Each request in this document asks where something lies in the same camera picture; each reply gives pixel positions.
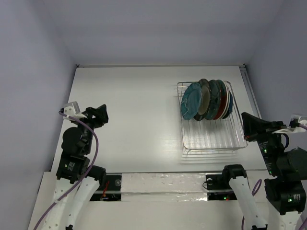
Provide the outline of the red teal flower plate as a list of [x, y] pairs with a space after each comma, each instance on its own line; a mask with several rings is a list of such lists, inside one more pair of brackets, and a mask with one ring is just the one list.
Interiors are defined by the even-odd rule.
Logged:
[[222, 114], [224, 113], [224, 110], [227, 104], [227, 100], [228, 100], [228, 91], [227, 91], [227, 87], [225, 83], [222, 80], [217, 80], [217, 83], [221, 89], [221, 101], [220, 101], [218, 112], [216, 116], [214, 117], [214, 120], [220, 119], [222, 117]]

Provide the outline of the dark blue plate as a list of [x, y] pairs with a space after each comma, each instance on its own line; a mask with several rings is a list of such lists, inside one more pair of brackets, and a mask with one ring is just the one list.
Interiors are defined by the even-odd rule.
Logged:
[[228, 107], [227, 113], [224, 116], [224, 119], [228, 118], [230, 114], [232, 113], [232, 111], [233, 111], [233, 95], [232, 93], [230, 93], [229, 107]]

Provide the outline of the mint green flower plate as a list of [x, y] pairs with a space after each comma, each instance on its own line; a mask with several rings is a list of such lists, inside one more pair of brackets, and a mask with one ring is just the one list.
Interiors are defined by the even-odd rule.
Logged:
[[227, 83], [226, 81], [223, 81], [223, 83], [225, 84], [226, 86], [226, 95], [227, 95], [227, 101], [226, 101], [226, 106], [224, 108], [224, 111], [222, 113], [222, 115], [219, 117], [219, 119], [223, 119], [229, 109], [229, 105], [230, 105], [230, 90], [229, 90], [229, 87], [227, 86]]

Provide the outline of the dark teal blossom plate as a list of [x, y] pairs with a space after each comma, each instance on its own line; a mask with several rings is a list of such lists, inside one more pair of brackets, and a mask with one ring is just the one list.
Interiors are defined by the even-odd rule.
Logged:
[[211, 90], [211, 97], [205, 119], [213, 120], [218, 113], [218, 109], [221, 103], [221, 88], [216, 80], [210, 80], [209, 85]]

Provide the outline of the dark speckled beige plate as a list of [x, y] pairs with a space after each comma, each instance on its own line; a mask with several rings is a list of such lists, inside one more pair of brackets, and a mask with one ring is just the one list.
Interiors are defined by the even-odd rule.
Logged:
[[201, 79], [198, 81], [198, 83], [201, 86], [201, 103], [198, 112], [194, 116], [194, 119], [196, 121], [201, 121], [205, 118], [209, 109], [210, 99], [211, 99], [211, 88], [208, 80], [206, 79]]

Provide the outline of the teal scalloped plate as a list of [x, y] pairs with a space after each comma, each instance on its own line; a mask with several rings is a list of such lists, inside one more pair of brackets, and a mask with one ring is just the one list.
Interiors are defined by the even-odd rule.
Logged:
[[201, 86], [193, 82], [185, 90], [181, 101], [181, 115], [184, 120], [191, 120], [198, 112], [201, 104]]

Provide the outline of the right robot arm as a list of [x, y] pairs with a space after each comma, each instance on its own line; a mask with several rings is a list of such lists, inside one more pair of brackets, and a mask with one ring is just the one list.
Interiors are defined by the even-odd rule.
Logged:
[[307, 122], [299, 115], [293, 115], [289, 125], [265, 121], [246, 112], [241, 116], [244, 139], [257, 142], [271, 176], [264, 180], [271, 209], [269, 219], [262, 217], [242, 165], [225, 166], [221, 183], [235, 193], [247, 230], [294, 230], [307, 201], [302, 184], [307, 179], [307, 152], [300, 147], [286, 151], [288, 145], [282, 144], [282, 136], [289, 142], [289, 134], [306, 132]]

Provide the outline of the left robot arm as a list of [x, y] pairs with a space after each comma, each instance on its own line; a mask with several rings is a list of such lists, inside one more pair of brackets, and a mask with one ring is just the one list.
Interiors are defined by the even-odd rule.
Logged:
[[59, 115], [74, 124], [62, 135], [62, 153], [56, 171], [51, 205], [34, 226], [35, 230], [74, 230], [97, 189], [106, 185], [106, 170], [95, 166], [99, 140], [95, 129], [108, 123], [105, 104], [80, 111], [77, 102], [60, 109]]

